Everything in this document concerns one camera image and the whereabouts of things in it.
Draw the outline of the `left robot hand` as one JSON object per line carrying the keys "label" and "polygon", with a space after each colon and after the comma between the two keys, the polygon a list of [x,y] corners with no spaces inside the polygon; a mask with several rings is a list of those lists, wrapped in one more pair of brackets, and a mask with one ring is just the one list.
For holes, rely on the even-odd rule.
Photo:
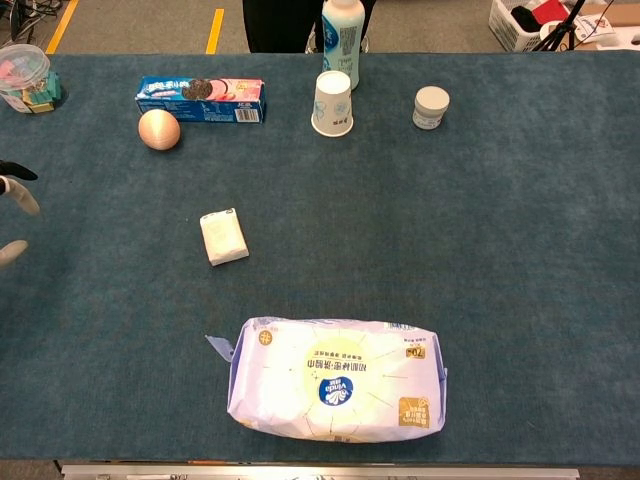
{"label": "left robot hand", "polygon": [[[40,213],[40,206],[28,188],[17,179],[35,181],[38,175],[32,170],[18,163],[1,161],[1,195],[12,198],[27,214],[35,216]],[[1,248],[1,268],[9,266],[27,249],[26,240],[15,240]]]}

